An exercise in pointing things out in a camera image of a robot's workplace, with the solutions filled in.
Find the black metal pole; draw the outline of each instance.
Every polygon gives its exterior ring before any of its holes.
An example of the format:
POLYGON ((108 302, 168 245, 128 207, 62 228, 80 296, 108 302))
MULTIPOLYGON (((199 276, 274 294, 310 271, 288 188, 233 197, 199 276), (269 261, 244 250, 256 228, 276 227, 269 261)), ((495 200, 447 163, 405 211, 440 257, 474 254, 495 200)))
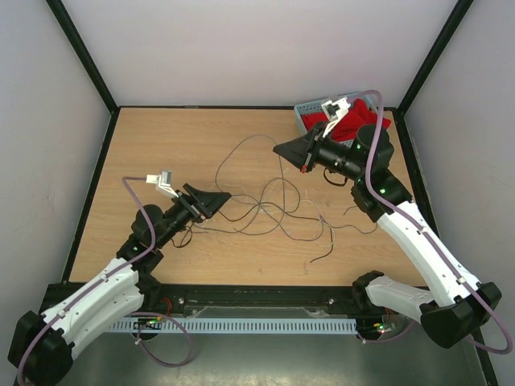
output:
POLYGON ((442 55, 443 50, 451 40, 456 29, 458 28, 458 25, 463 20, 465 14, 467 13, 468 9, 470 8, 473 2, 474 0, 458 0, 456 5, 454 6, 451 14, 449 14, 449 17, 447 18, 447 21, 443 25, 442 30, 440 31, 438 37, 433 43, 433 47, 431 47, 431 49, 427 53, 427 56, 422 63, 422 66, 420 66, 417 75, 411 82, 410 88, 408 88, 406 95, 404 96, 404 98, 402 98, 402 102, 398 107, 398 112, 401 115, 405 115, 407 113, 411 104, 415 100, 415 97, 424 85, 424 82, 431 73, 436 62, 438 62, 438 59, 442 55))
POLYGON ((117 104, 114 101, 111 92, 109 92, 107 85, 102 79, 102 76, 100 75, 95 62, 93 62, 93 58, 89 54, 88 48, 86 48, 84 42, 82 41, 82 38, 79 35, 79 31, 75 28, 70 15, 66 11, 66 8, 64 8, 63 2, 61 2, 61 0, 47 0, 47 4, 50 6, 50 9, 56 17, 57 22, 61 25, 64 34, 75 50, 75 53, 79 57, 79 60, 91 78, 91 81, 97 88, 97 91, 104 101, 105 106, 111 112, 111 114, 113 114, 117 110, 117 104))

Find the loose cable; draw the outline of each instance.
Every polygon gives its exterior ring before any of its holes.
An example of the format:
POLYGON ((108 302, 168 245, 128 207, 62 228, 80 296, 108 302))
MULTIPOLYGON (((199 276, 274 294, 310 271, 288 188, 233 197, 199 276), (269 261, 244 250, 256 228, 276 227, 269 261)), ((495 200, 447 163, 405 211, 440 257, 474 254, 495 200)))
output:
POLYGON ((157 358, 154 354, 152 354, 149 351, 149 349, 145 346, 145 344, 143 343, 143 341, 141 339, 141 333, 144 328, 144 325, 141 325, 138 328, 138 333, 136 334, 136 339, 137 339, 136 344, 138 346, 140 346, 140 348, 143 350, 143 352, 145 352, 145 354, 148 355, 148 357, 150 359, 152 359, 154 362, 156 362, 159 366, 163 366, 165 368, 180 368, 181 366, 184 366, 185 364, 188 364, 193 360, 193 358, 195 356, 195 344, 193 343, 192 335, 189 332, 187 332, 187 330, 183 327, 182 324, 177 322, 171 316, 159 314, 157 312, 132 312, 132 313, 130 313, 130 316, 155 316, 155 317, 165 318, 166 320, 169 320, 170 322, 175 324, 177 326, 177 328, 179 328, 186 336, 187 346, 188 346, 186 358, 184 358, 183 360, 181 360, 178 363, 168 363, 168 362, 165 362, 165 361, 157 358))

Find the white cable tray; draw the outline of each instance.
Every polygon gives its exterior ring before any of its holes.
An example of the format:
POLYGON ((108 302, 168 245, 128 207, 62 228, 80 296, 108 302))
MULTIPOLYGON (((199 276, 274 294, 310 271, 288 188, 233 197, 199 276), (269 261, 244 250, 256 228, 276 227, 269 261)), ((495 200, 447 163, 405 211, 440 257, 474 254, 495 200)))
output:
MULTIPOLYGON (((277 318, 175 318, 192 334, 307 334, 355 335, 356 319, 277 319, 277 318)), ((138 318, 123 318, 107 332, 137 332, 138 318)), ((171 322, 155 323, 156 333, 182 333, 171 322)))

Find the black frame edge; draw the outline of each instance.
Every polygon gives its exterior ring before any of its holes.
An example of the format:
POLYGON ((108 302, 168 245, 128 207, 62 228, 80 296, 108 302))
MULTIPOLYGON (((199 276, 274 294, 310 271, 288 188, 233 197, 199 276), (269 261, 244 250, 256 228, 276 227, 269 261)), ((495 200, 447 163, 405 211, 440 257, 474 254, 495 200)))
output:
POLYGON ((89 210, 91 209, 91 205, 93 203, 95 191, 97 191, 98 182, 100 180, 105 158, 107 157, 109 145, 111 143, 111 139, 113 138, 114 129, 116 127, 119 115, 120 109, 116 108, 111 113, 111 118, 109 119, 107 130, 105 131, 104 141, 102 142, 97 164, 95 165, 91 183, 89 184, 88 194, 86 195, 86 200, 80 214, 79 224, 77 225, 75 236, 73 237, 72 247, 70 248, 70 253, 68 254, 68 259, 66 260, 66 265, 64 266, 63 276, 61 278, 61 281, 64 283, 70 279, 70 275, 72 274, 73 263, 75 262, 77 251, 79 250, 80 240, 82 239, 86 221, 88 220, 89 210))
MULTIPOLYGON (((121 105, 120 109, 235 109, 235 110, 293 110, 294 106, 218 106, 218 105, 121 105)), ((385 111, 394 111, 396 107, 385 107, 385 111)))
POLYGON ((465 14, 473 2, 474 0, 458 0, 458 2, 455 4, 452 12, 447 18, 447 21, 445 24, 443 24, 442 30, 433 43, 433 46, 422 62, 417 75, 415 75, 415 78, 413 78, 408 91, 406 91, 405 96, 402 98, 401 104, 398 107, 398 112, 401 115, 406 115, 408 112, 408 109, 417 97, 418 92, 426 82, 427 77, 438 62, 440 56, 443 53, 443 50, 445 50, 445 47, 448 45, 449 41, 451 41, 452 36, 454 35, 456 29, 458 28, 459 24, 463 20, 465 14))
MULTIPOLYGON (((411 186, 413 187, 415 201, 418 205, 418 209, 422 213, 424 219, 426 219, 426 222, 429 224, 433 232, 435 232, 436 235, 438 235, 435 217, 433 216, 431 203, 429 201, 429 196, 427 195, 426 184, 424 183, 424 180, 422 178, 422 172, 420 170, 420 166, 418 164, 418 160, 414 152, 413 144, 410 140, 410 132, 408 131, 406 122, 404 121, 404 116, 398 110, 394 110, 393 119, 395 120, 395 125, 397 126, 399 142, 401 143, 402 153, 404 154, 406 165, 410 164, 415 166, 408 167, 407 169, 408 175, 410 176, 411 186)), ((483 335, 481 334, 480 329, 473 332, 472 337, 475 341, 484 344, 483 335)), ((487 385, 498 386, 499 384, 497 382, 496 374, 493 370, 492 361, 490 360, 489 353, 487 353, 485 350, 481 350, 478 347, 476 347, 476 352, 487 385)))
POLYGON ((56 17, 64 34, 68 38, 68 41, 72 45, 72 48, 77 54, 84 69, 88 73, 89 78, 95 85, 95 88, 105 103, 105 107, 107 107, 109 112, 113 114, 117 109, 117 104, 114 101, 111 92, 107 88, 102 75, 98 71, 95 62, 93 62, 93 58, 89 54, 88 48, 80 37, 79 31, 76 29, 75 24, 73 24, 72 18, 70 18, 70 15, 66 11, 63 2, 61 0, 47 0, 47 4, 50 7, 51 12, 56 17))
POLYGON ((438 229, 436 228, 435 217, 431 210, 431 203, 429 201, 429 195, 427 194, 426 184, 422 178, 422 172, 420 170, 420 165, 418 164, 413 143, 411 143, 410 132, 408 131, 404 117, 398 110, 393 111, 393 120, 397 127, 399 142, 401 143, 406 169, 408 170, 411 186, 413 187, 415 202, 417 203, 422 216, 426 219, 426 222, 429 224, 433 232, 438 235, 438 229))
MULTIPOLYGON (((481 334, 481 329, 477 329, 472 332, 472 337, 478 343, 484 344, 483 334, 481 334)), ((476 347, 477 357, 480 360, 481 370, 484 374, 484 379, 488 386, 499 386, 499 382, 497 381, 496 373, 493 370, 492 361, 490 360, 490 354, 476 347)))

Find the metal floor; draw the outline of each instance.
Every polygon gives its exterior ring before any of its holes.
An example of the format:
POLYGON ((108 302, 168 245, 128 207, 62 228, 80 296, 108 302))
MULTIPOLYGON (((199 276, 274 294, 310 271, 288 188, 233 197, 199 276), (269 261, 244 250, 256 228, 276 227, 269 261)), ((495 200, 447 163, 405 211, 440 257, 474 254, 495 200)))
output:
MULTIPOLYGON (((197 357, 163 368, 129 334, 104 334, 74 363, 63 386, 484 386, 469 343, 444 350, 416 326, 398 342, 361 345, 345 335, 194 335, 197 357)), ((163 334, 150 349, 166 361, 186 352, 181 335, 163 334)))

